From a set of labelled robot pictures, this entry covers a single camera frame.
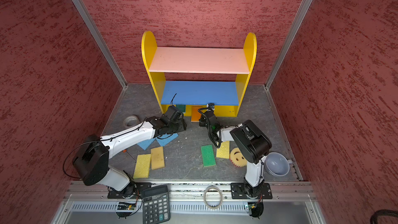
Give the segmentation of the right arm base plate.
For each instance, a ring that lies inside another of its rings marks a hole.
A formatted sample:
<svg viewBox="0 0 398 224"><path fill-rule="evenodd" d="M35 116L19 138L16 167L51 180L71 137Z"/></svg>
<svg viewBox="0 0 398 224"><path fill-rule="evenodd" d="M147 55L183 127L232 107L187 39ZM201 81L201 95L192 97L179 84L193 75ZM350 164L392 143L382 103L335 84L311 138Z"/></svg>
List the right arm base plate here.
<svg viewBox="0 0 398 224"><path fill-rule="evenodd" d="M271 200L273 198L271 187L269 183L255 187L253 192L249 191L250 185L245 183L231 183L231 196L232 199L251 199Z"/></svg>

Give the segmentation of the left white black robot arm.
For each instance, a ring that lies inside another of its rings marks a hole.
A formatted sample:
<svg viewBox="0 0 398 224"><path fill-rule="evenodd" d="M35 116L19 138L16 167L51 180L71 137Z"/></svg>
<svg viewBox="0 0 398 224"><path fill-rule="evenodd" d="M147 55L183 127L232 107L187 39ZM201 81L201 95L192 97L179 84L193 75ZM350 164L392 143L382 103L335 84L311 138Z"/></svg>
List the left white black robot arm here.
<svg viewBox="0 0 398 224"><path fill-rule="evenodd" d="M72 165L86 186L104 185L118 198L137 197L135 182L124 171L109 166L109 160L142 141L185 131L184 114L169 106L161 117L149 117L136 126L118 133L98 137L90 135L76 149Z"/></svg>

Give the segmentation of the dark green scouring sponge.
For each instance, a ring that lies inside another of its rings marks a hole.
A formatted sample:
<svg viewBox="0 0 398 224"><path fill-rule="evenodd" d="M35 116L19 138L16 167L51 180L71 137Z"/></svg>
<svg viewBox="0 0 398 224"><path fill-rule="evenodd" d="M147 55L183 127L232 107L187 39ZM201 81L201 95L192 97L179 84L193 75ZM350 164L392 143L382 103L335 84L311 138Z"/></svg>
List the dark green scouring sponge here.
<svg viewBox="0 0 398 224"><path fill-rule="evenodd" d="M186 105L176 105L176 107L181 111L182 113L186 112Z"/></svg>

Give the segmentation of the orange sponge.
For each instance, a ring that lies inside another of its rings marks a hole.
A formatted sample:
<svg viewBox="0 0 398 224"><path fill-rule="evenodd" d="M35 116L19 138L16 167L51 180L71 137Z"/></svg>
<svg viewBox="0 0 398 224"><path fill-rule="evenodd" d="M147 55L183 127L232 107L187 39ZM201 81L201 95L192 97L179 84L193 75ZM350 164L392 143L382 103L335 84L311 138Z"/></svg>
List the orange sponge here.
<svg viewBox="0 0 398 224"><path fill-rule="evenodd" d="M202 106L200 105L193 105L191 106L191 122L199 122L201 118L201 113L199 112L199 109L201 109Z"/></svg>

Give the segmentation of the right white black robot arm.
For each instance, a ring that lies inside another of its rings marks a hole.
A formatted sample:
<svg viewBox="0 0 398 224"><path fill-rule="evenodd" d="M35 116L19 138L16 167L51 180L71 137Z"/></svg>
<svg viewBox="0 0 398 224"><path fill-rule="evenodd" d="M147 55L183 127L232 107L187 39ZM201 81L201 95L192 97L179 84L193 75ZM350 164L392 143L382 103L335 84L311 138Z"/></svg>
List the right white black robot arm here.
<svg viewBox="0 0 398 224"><path fill-rule="evenodd" d="M220 148L223 142L235 142L247 161L245 194L252 199L259 197L264 184L265 157L272 148L270 139L251 120L227 127L220 124L210 107L200 108L198 113L201 115L199 126L207 129L216 148Z"/></svg>

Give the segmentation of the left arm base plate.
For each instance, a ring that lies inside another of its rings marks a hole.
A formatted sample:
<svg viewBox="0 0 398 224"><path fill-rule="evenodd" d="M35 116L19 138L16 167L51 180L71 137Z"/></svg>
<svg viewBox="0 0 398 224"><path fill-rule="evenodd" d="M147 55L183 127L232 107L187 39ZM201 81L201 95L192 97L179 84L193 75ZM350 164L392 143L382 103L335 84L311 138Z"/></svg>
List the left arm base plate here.
<svg viewBox="0 0 398 224"><path fill-rule="evenodd" d="M151 187L152 183L130 182L124 189L117 191L108 187L108 199L136 199L142 192Z"/></svg>

